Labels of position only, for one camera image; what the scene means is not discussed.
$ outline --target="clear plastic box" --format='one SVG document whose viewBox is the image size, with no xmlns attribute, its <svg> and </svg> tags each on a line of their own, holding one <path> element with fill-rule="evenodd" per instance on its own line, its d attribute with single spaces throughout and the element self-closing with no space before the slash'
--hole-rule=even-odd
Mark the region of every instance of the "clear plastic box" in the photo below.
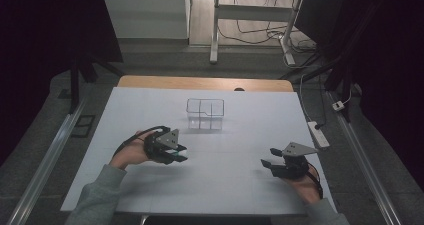
<svg viewBox="0 0 424 225">
<path fill-rule="evenodd" d="M 224 118 L 224 100 L 198 99 L 187 100 L 188 128 L 222 129 Z"/>
</svg>

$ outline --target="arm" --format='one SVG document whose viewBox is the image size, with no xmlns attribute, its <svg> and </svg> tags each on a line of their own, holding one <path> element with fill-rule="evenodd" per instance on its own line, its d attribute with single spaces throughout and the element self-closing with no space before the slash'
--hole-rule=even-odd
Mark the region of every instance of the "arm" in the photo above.
<svg viewBox="0 0 424 225">
<path fill-rule="evenodd" d="M 108 165 L 104 165 L 96 181 L 84 186 L 67 225 L 110 223 L 119 201 L 119 186 L 127 173 L 125 168 L 149 160 L 144 153 L 143 141 L 150 134 L 143 134 L 124 147 Z"/>
<path fill-rule="evenodd" d="M 309 167 L 309 172 L 318 177 L 318 172 Z M 307 176 L 299 179 L 284 179 L 290 184 L 305 203 L 311 225 L 349 225 L 343 214 L 336 213 L 327 198 L 320 199 L 315 183 Z"/>
</svg>

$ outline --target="white tabletop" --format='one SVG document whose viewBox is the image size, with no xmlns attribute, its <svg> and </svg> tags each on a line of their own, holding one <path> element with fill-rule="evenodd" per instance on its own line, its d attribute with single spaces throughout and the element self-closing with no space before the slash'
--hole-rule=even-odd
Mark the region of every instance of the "white tabletop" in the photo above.
<svg viewBox="0 0 424 225">
<path fill-rule="evenodd" d="M 222 130 L 188 129 L 189 98 L 223 99 Z M 180 129 L 189 159 L 170 165 L 146 162 L 127 168 L 117 211 L 177 215 L 304 214 L 295 191 L 274 178 L 260 159 L 281 163 L 269 149 L 289 142 L 313 147 L 294 92 L 114 88 L 80 169 L 62 205 L 75 208 L 82 187 L 93 182 L 116 148 L 135 131 L 164 125 Z M 333 204 L 316 154 L 324 197 Z"/>
</svg>

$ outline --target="gray sleeve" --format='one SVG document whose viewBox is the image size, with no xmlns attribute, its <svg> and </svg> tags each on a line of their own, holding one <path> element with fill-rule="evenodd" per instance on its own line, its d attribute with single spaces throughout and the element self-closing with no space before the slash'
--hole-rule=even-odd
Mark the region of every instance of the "gray sleeve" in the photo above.
<svg viewBox="0 0 424 225">
<path fill-rule="evenodd" d="M 327 198 L 305 208 L 311 225 L 349 225 L 343 214 L 334 211 Z"/>
<path fill-rule="evenodd" d="M 109 224 L 119 201 L 126 171 L 104 165 L 96 181 L 82 189 L 76 208 L 65 224 Z"/>
</svg>

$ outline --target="hand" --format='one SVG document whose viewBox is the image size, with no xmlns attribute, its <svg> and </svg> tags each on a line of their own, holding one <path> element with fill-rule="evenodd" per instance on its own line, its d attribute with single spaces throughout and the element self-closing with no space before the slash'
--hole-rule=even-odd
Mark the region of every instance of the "hand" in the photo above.
<svg viewBox="0 0 424 225">
<path fill-rule="evenodd" d="M 154 131 L 145 133 L 125 146 L 112 158 L 109 165 L 125 170 L 129 164 L 140 164 L 149 161 L 150 159 L 144 152 L 144 139 L 152 133 L 154 133 Z"/>
<path fill-rule="evenodd" d="M 309 165 L 309 172 L 315 178 L 318 178 L 318 172 L 311 165 Z M 316 203 L 321 200 L 319 197 L 317 185 L 308 176 L 305 175 L 298 179 L 283 179 L 283 180 L 286 181 L 289 185 L 291 185 L 296 190 L 297 194 L 299 194 L 300 198 L 302 198 L 302 200 L 306 204 Z"/>
</svg>

